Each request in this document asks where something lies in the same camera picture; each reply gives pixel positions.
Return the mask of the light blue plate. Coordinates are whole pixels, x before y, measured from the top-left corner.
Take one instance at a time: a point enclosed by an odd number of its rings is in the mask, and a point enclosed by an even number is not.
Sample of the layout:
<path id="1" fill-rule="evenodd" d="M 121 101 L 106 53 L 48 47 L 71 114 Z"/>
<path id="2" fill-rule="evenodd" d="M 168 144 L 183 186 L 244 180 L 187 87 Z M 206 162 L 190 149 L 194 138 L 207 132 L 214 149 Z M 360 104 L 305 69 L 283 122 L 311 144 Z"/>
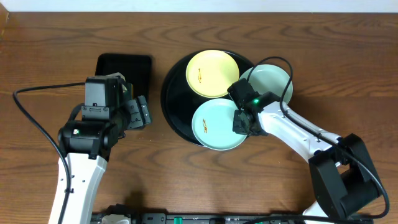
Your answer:
<path id="1" fill-rule="evenodd" d="M 233 131 L 234 112 L 237 109 L 232 100 L 217 98 L 203 103 L 192 118 L 192 131 L 205 147 L 226 151 L 240 145 L 246 135 Z"/>

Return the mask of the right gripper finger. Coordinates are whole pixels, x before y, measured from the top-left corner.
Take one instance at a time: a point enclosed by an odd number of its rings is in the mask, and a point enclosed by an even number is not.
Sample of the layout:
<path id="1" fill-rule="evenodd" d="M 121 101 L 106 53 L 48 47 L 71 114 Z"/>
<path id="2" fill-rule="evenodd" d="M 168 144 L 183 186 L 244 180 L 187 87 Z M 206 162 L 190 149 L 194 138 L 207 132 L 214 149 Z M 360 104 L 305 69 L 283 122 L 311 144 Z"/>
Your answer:
<path id="1" fill-rule="evenodd" d="M 239 117 L 239 115 L 240 110 L 235 110 L 233 116 L 233 131 L 236 134 L 241 134 L 241 118 Z"/>
<path id="2" fill-rule="evenodd" d="M 245 135 L 250 135 L 250 125 L 251 119 L 250 116 L 244 111 L 239 110 L 239 119 L 240 119 L 240 133 Z"/>

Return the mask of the black round tray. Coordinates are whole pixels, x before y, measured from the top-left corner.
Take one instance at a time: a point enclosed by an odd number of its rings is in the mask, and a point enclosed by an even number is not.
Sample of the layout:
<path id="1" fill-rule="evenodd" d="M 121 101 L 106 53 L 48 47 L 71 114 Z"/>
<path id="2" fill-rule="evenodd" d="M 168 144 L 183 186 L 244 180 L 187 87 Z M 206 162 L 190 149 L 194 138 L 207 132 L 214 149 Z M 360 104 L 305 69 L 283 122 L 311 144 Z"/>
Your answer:
<path id="1" fill-rule="evenodd" d="M 162 85 L 160 104 L 169 126 L 184 140 L 201 146 L 192 131 L 192 118 L 199 106 L 210 99 L 195 93 L 186 79 L 188 63 L 198 53 L 183 57 L 170 69 Z"/>

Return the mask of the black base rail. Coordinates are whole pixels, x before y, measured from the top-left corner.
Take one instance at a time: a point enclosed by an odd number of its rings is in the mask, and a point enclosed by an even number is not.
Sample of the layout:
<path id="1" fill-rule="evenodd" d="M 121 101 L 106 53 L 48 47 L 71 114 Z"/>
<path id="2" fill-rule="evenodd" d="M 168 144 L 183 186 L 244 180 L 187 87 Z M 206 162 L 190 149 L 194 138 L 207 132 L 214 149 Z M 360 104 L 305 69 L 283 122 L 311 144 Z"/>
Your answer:
<path id="1" fill-rule="evenodd" d="M 92 213 L 90 223 L 241 224 L 263 217 L 266 215 L 168 213 L 166 210 L 156 209 L 138 212 L 128 206 L 116 204 L 102 212 Z"/>

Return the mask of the pale green plate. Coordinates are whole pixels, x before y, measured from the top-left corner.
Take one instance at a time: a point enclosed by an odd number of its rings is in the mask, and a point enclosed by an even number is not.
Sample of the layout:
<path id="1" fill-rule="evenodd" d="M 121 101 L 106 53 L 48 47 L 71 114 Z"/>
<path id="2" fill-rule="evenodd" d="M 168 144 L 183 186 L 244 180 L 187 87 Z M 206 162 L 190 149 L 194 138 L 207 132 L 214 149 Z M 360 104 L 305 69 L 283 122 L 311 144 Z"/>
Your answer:
<path id="1" fill-rule="evenodd" d="M 251 76 L 248 77 L 251 70 L 252 68 L 246 70 L 239 79 L 246 79 L 254 91 L 257 91 L 260 95 L 270 91 L 279 97 L 282 96 L 289 80 L 289 75 L 285 70 L 275 65 L 258 65 Z"/>

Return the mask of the black rectangular tray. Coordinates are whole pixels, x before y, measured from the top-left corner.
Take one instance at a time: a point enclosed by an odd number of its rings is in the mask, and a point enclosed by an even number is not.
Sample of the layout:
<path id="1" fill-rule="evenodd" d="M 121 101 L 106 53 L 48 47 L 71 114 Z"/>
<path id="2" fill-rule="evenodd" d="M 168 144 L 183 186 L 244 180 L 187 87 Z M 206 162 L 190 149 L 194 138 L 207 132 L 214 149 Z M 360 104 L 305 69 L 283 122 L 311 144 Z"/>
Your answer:
<path id="1" fill-rule="evenodd" d="M 95 75 L 121 73 L 132 85 L 132 95 L 144 95 L 149 101 L 149 83 L 152 74 L 150 55 L 104 53 L 97 59 Z"/>

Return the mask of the yellow green sponge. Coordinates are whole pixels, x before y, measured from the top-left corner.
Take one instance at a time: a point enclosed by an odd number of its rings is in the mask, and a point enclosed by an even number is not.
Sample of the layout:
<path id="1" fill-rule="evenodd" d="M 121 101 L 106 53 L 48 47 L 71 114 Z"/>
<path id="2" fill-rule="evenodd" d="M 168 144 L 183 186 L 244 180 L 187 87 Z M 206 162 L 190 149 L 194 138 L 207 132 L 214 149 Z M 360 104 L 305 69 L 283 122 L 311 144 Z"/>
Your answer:
<path id="1" fill-rule="evenodd" d="M 134 98 L 134 92 L 133 92 L 133 85 L 129 82 L 126 82 L 126 91 L 124 92 L 124 95 L 126 98 L 129 100 L 132 100 Z"/>

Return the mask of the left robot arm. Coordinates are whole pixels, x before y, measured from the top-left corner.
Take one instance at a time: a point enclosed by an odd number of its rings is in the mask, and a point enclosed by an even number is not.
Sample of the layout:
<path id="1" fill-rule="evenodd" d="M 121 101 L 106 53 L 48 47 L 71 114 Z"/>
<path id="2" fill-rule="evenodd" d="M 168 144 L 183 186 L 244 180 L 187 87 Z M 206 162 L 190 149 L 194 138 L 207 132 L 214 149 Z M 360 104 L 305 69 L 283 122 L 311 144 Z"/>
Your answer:
<path id="1" fill-rule="evenodd" d="M 151 121 L 145 96 L 133 98 L 121 73 L 87 78 L 84 103 L 58 132 L 61 157 L 49 222 L 89 223 L 112 147 L 127 130 Z"/>

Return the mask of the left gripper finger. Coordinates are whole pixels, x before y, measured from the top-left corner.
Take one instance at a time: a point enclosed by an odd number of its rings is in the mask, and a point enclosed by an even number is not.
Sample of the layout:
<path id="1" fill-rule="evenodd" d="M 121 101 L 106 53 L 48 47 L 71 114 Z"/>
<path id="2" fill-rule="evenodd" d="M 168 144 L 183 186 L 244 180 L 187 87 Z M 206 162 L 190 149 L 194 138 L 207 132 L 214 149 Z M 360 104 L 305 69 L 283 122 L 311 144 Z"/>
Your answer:
<path id="1" fill-rule="evenodd" d="M 144 118 L 141 106 L 137 100 L 130 100 L 128 102 L 128 109 L 131 115 L 131 122 L 128 129 L 142 129 L 144 127 Z"/>
<path id="2" fill-rule="evenodd" d="M 149 107 L 147 105 L 147 100 L 144 95 L 138 96 L 137 100 L 141 106 L 141 114 L 143 118 L 143 123 L 145 125 L 151 124 L 152 122 L 152 116 L 149 111 Z"/>

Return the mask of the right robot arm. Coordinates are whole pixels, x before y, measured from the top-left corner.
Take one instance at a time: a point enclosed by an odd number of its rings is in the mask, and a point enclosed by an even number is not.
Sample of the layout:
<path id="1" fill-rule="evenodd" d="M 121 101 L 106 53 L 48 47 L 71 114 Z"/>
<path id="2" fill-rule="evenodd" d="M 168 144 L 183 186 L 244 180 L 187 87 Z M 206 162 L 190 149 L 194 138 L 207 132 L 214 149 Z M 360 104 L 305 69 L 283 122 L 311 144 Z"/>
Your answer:
<path id="1" fill-rule="evenodd" d="M 304 119 L 272 92 L 230 90 L 238 107 L 233 130 L 271 134 L 308 162 L 316 201 L 290 220 L 304 223 L 364 223 L 385 217 L 389 198 L 364 141 L 341 137 Z"/>

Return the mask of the yellow plate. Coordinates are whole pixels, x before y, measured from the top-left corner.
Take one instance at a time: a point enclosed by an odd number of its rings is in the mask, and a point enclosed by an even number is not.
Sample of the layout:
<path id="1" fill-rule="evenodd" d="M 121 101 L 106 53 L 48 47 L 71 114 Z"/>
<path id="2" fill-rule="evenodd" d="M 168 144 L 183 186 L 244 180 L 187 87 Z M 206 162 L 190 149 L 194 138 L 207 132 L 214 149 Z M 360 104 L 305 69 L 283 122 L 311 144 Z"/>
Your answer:
<path id="1" fill-rule="evenodd" d="M 200 96 L 219 98 L 239 79 L 238 64 L 224 51 L 204 50 L 188 62 L 186 80 L 189 87 Z"/>

